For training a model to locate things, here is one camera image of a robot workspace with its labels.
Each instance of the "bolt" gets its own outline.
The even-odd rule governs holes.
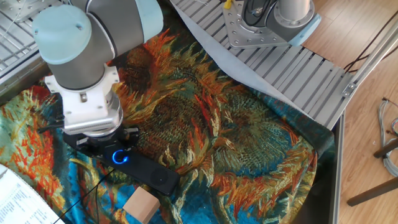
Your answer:
[[[87,102],[87,94],[86,93],[80,93],[80,100],[82,103]]]

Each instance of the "light blue robot joint cap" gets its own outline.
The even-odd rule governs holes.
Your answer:
[[[321,16],[319,14],[315,14],[312,20],[305,26],[305,28],[301,30],[292,40],[289,41],[289,44],[293,46],[299,46],[304,43],[321,23],[321,20]]]
[[[136,0],[144,33],[144,43],[163,29],[163,14],[156,0]]]
[[[75,6],[53,6],[39,13],[32,31],[42,58],[60,65],[73,60],[86,48],[91,38],[91,22]]]

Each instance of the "yellow cable connector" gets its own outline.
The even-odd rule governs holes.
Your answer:
[[[232,0],[226,0],[226,2],[224,3],[224,8],[231,9],[231,4],[232,4]]]

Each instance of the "painted cloth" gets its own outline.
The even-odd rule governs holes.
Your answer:
[[[220,71],[162,6],[165,29],[109,63],[125,127],[138,126],[139,153],[178,172],[174,194],[151,223],[288,223],[314,180],[319,153],[333,135],[295,109]],[[0,163],[19,174],[60,215],[108,172],[62,140],[42,134],[62,102],[43,81],[0,107]],[[65,223],[138,223],[123,205],[140,186],[118,171],[68,212]]]

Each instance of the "metal wire rack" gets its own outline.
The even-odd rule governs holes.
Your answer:
[[[0,104],[10,99],[10,92],[15,95],[40,78],[36,73],[45,63],[33,39],[32,22],[45,7],[63,4],[58,0],[26,1],[21,6],[17,0],[0,0]],[[39,8],[34,6],[37,2],[41,3]],[[29,18],[25,8],[31,10]]]

